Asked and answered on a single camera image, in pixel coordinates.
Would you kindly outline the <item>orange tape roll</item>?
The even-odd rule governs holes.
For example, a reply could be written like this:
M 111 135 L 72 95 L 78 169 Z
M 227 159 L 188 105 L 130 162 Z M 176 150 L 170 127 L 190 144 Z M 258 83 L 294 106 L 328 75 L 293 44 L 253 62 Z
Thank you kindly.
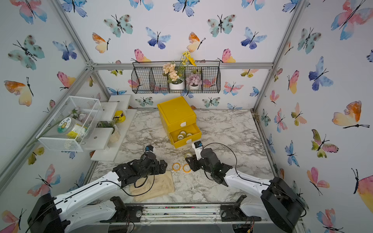
M 190 166 L 188 164 L 185 164 L 183 166 L 183 172 L 184 173 L 190 173 L 191 172 L 191 168 L 190 168 Z
M 180 171 L 180 170 L 181 170 L 181 165 L 180 165 L 180 163 L 174 163 L 174 164 L 172 165 L 172 170 L 173 170 L 174 172 L 178 172 L 178 171 Z

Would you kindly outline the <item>yellow-green tape roll top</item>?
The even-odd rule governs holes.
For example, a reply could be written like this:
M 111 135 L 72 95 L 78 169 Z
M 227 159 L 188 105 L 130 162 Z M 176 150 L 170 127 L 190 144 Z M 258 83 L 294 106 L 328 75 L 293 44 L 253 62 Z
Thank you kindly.
M 188 152 L 188 153 L 185 154 L 185 158 L 192 157 L 192 156 L 193 155 L 190 152 Z

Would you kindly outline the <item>yellow three-drawer cabinet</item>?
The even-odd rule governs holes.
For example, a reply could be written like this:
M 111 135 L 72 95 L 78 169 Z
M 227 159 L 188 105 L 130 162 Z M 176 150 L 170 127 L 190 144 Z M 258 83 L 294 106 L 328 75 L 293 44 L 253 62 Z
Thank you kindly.
M 202 132 L 197 126 L 197 115 L 184 97 L 160 103 L 157 105 L 163 128 L 171 144 L 177 149 L 201 139 Z M 181 131 L 193 134 L 178 140 Z

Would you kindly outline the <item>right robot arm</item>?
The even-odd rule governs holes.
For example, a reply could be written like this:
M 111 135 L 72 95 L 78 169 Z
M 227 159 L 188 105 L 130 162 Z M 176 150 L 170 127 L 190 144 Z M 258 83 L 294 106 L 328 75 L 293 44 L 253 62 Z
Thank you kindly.
M 235 167 L 221 163 L 211 148 L 196 149 L 195 152 L 186 157 L 192 171 L 203 170 L 216 183 L 261 199 L 260 203 L 237 203 L 245 216 L 270 219 L 282 231 L 292 233 L 298 220 L 307 213 L 305 204 L 283 179 L 260 179 L 242 173 Z

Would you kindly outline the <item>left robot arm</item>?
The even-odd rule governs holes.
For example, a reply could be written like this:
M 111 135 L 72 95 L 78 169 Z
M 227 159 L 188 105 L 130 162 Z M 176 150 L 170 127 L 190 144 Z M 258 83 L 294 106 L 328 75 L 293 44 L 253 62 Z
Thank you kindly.
M 124 221 L 133 223 L 129 210 L 120 197 L 111 197 L 102 204 L 91 203 L 141 179 L 166 172 L 168 164 L 157 161 L 152 150 L 146 150 L 140 159 L 119 164 L 101 178 L 78 189 L 53 197 L 50 193 L 41 196 L 27 220 L 30 233 L 68 233 L 94 222 Z

